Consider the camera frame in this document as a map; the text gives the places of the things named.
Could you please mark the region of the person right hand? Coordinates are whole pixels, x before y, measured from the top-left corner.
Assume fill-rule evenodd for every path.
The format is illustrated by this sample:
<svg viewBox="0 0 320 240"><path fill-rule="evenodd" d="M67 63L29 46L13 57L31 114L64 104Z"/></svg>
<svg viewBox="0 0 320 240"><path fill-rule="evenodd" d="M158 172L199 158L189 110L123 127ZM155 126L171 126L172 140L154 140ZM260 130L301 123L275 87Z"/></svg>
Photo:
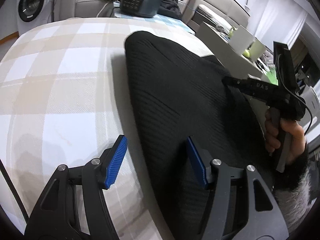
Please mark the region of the person right hand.
<svg viewBox="0 0 320 240"><path fill-rule="evenodd" d="M281 146L280 141L277 139L279 131L276 128L276 126L272 124L271 112L269 109L265 113L265 118L266 149L269 153L272 154ZM280 126L283 131L292 135L290 150L286 159L286 164L291 164L305 151L306 139L304 135L304 130L298 122L292 120L281 119Z"/></svg>

